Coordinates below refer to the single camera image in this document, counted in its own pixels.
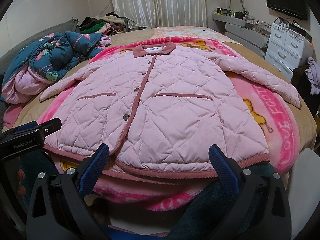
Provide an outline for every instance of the pink quilted jacket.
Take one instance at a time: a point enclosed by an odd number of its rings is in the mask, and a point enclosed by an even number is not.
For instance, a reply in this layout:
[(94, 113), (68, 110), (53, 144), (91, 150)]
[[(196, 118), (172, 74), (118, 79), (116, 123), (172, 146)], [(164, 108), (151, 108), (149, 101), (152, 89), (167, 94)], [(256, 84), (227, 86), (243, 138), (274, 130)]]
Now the pink quilted jacket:
[(46, 147), (90, 156), (105, 143), (115, 155), (110, 169), (157, 178), (215, 177), (212, 144), (242, 167), (269, 160), (261, 128), (224, 71), (301, 107), (292, 85), (245, 59), (172, 42), (154, 47), (90, 63), (47, 88), (40, 100), (82, 81), (53, 116), (62, 127)]

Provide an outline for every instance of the television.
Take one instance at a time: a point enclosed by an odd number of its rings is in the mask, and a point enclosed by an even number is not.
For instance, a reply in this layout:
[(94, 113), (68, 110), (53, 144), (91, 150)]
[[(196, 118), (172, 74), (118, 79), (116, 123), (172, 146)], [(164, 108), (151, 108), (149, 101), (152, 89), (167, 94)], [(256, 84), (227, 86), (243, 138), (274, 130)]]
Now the television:
[(308, 20), (307, 4), (304, 0), (267, 0), (267, 7), (301, 20)]

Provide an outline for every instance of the white satin curtain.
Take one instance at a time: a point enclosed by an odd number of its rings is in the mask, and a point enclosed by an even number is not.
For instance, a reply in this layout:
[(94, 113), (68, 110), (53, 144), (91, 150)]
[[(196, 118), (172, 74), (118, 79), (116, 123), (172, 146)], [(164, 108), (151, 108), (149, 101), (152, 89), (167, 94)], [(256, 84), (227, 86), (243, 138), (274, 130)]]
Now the white satin curtain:
[(129, 19), (129, 27), (137, 26), (206, 27), (205, 0), (112, 0), (115, 13)]

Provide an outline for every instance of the white chest of drawers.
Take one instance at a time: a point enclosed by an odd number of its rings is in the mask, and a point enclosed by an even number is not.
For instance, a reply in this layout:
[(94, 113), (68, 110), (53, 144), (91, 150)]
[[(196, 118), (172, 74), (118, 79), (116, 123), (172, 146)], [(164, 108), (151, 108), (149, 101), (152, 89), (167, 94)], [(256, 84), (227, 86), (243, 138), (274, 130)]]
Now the white chest of drawers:
[(313, 46), (294, 31), (272, 24), (265, 60), (280, 71), (289, 81), (292, 70), (307, 63), (312, 57)]

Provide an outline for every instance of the jacket sleeve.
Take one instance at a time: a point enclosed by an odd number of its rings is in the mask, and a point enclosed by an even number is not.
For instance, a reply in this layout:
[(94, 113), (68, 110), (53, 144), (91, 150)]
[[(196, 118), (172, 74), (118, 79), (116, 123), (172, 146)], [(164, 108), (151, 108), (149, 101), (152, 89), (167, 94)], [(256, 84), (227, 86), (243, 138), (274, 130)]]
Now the jacket sleeve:
[(222, 71), (232, 71), (242, 75), (245, 78), (278, 93), (285, 101), (293, 104), (295, 107), (301, 108), (299, 93), (295, 87), (281, 78), (271, 74), (269, 71), (249, 62), (244, 58), (221, 55), (208, 51), (198, 52), (198, 54), (211, 59), (221, 68)]
[(65, 90), (66, 88), (72, 86), (76, 81), (83, 81), (87, 77), (89, 77), (93, 72), (95, 72), (98, 68), (100, 68), (103, 65), (103, 61), (95, 61), (87, 66), (84, 66), (83, 68), (79, 69), (76, 73), (73, 75), (61, 79), (54, 85), (48, 87), (40, 96), (40, 101), (44, 101), (54, 95), (58, 95), (60, 92)]

